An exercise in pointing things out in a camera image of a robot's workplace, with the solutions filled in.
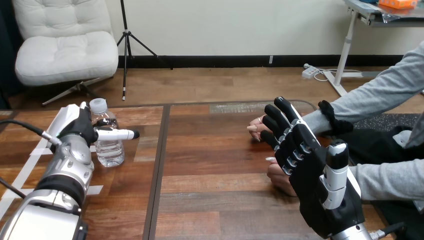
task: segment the tufted cushion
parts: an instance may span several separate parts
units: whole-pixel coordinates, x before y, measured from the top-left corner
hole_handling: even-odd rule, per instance
[[[112,33],[104,0],[13,0],[13,7],[24,39]]]
[[[111,77],[118,67],[115,39],[105,31],[69,37],[28,38],[17,53],[15,71],[27,86]]]

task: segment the prosthetic hand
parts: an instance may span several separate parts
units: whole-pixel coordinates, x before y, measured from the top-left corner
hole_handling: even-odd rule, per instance
[[[321,147],[287,100],[277,97],[274,104],[279,109],[267,105],[262,119],[272,133],[263,131],[260,137],[289,176],[306,223],[323,239],[371,240],[363,225],[361,191],[348,168],[346,143]]]
[[[36,129],[49,141],[54,157],[34,191],[23,198],[0,232],[1,240],[85,240],[88,225],[81,219],[94,165],[90,144],[97,140],[128,140],[140,136],[137,131],[92,126],[90,109],[83,102],[60,109],[47,131]]]

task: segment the wooden tabletop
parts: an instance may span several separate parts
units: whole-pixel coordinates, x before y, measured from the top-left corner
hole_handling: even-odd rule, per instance
[[[303,114],[313,110],[294,105]],[[246,131],[264,106],[171,106],[156,240],[321,239],[301,216],[299,200],[272,187],[265,158],[273,150]],[[384,226],[371,205],[363,209],[369,230]]]
[[[298,199],[272,187],[265,161],[273,156],[272,149],[252,141],[246,131],[266,104],[112,108],[120,127],[138,129],[141,137],[124,142],[125,161],[118,167],[101,166],[92,153],[90,185],[102,188],[83,206],[87,239],[321,239],[303,220]],[[293,104],[303,114],[313,110],[301,101]],[[12,117],[47,129],[56,114],[24,111]],[[18,189],[33,189],[52,159],[51,154],[34,154],[37,145],[44,148],[39,142],[34,133],[8,125],[0,133],[0,176],[13,183],[30,156],[36,157],[26,180],[14,182]],[[1,225],[21,201],[4,193],[0,185],[0,214],[10,204]],[[368,230],[384,227],[371,205],[363,209]]]
[[[122,128],[137,129],[141,137],[124,141],[125,160],[118,167],[103,167],[95,152],[91,157],[94,173],[91,186],[102,186],[99,194],[89,195],[83,206],[83,220],[88,223],[88,240],[142,239],[145,220],[150,221],[149,196],[161,127],[163,107],[112,108]],[[19,112],[15,119],[47,129],[58,111]],[[9,124],[0,134],[0,176],[13,183],[28,161],[40,137],[17,125]],[[33,189],[46,170],[51,154],[35,155],[35,166],[18,189]],[[0,194],[5,188],[0,185]],[[20,198],[2,218],[6,219],[19,206]],[[0,206],[7,204],[2,198]]]

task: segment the gray sweater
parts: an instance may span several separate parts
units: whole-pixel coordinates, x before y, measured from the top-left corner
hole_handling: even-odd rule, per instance
[[[351,123],[391,110],[424,90],[424,41],[395,66],[331,103],[336,119]],[[319,110],[303,118],[314,133],[330,130]],[[412,131],[393,137],[404,148],[424,142],[424,113]],[[424,159],[350,167],[363,200],[424,200]]]

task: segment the black scrunchie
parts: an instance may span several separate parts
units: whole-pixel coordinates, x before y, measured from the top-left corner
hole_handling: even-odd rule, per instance
[[[334,116],[334,108],[331,106],[331,104],[326,101],[320,101],[318,103],[319,110],[321,110],[321,113],[327,118],[327,120],[330,122],[330,126],[332,128],[331,134],[332,135],[339,135],[339,134],[345,134],[350,133],[354,130],[354,125],[346,120],[337,120]]]

